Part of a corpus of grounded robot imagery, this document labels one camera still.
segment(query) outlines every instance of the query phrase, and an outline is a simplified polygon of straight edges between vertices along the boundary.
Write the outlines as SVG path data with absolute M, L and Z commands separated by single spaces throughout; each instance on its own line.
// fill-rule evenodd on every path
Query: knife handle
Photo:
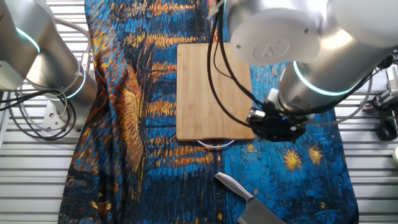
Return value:
M 214 177 L 227 186 L 227 188 L 231 189 L 233 192 L 244 198 L 247 202 L 253 198 L 253 195 L 251 195 L 240 183 L 238 183 L 238 181 L 231 176 L 222 172 L 218 172 L 216 175 L 214 175 Z

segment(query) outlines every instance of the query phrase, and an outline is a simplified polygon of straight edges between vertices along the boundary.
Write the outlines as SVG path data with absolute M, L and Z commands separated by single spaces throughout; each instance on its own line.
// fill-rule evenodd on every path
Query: table surface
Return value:
M 56 17 L 87 29 L 84 1 L 47 0 Z M 77 31 L 57 26 L 60 35 L 78 59 L 86 49 L 86 38 Z M 364 98 L 364 86 L 336 107 L 338 119 L 351 114 Z M 386 75 L 374 78 L 372 94 L 386 89 Z M 26 103 L 28 113 L 42 123 L 47 99 L 36 97 Z M 17 108 L 17 120 L 28 130 Z M 0 224 L 53 224 L 63 186 L 78 138 L 55 142 L 32 139 L 19 131 L 11 119 L 0 131 Z M 346 161 L 358 200 L 360 222 L 398 224 L 398 164 L 392 150 L 398 140 L 384 143 L 369 130 L 379 121 L 365 113 L 340 124 Z

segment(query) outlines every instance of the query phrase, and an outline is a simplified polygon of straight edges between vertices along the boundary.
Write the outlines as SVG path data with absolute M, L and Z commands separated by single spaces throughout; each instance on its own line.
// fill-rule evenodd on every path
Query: kitchen knife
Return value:
M 263 203 L 251 195 L 238 181 L 219 172 L 215 177 L 227 188 L 246 200 L 246 209 L 238 218 L 240 224 L 286 224 L 274 215 Z

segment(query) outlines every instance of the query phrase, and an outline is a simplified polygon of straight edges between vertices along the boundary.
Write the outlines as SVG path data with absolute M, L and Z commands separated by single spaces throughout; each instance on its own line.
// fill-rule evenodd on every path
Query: yellow star pattern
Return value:
M 321 154 L 318 147 L 312 146 L 310 148 L 310 150 L 308 151 L 308 153 L 310 154 L 312 164 L 317 164 L 317 165 L 321 164 L 321 159 L 322 159 L 323 155 Z
M 301 168 L 301 159 L 294 150 L 288 149 L 285 156 L 285 166 L 289 171 Z

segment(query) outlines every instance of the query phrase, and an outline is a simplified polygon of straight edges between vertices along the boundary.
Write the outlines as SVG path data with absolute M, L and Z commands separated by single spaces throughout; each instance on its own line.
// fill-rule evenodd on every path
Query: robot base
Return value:
M 73 130 L 66 137 L 80 137 L 81 131 L 86 123 L 87 117 L 90 113 L 90 107 L 87 108 L 79 108 L 76 110 L 76 123 L 73 127 Z M 43 136 L 52 136 L 57 134 L 60 130 L 55 130 L 65 125 L 65 122 L 57 115 L 57 112 L 54 110 L 53 103 L 49 101 L 47 103 L 47 107 L 45 109 L 45 115 L 43 120 L 43 127 L 47 127 L 47 130 L 43 130 Z

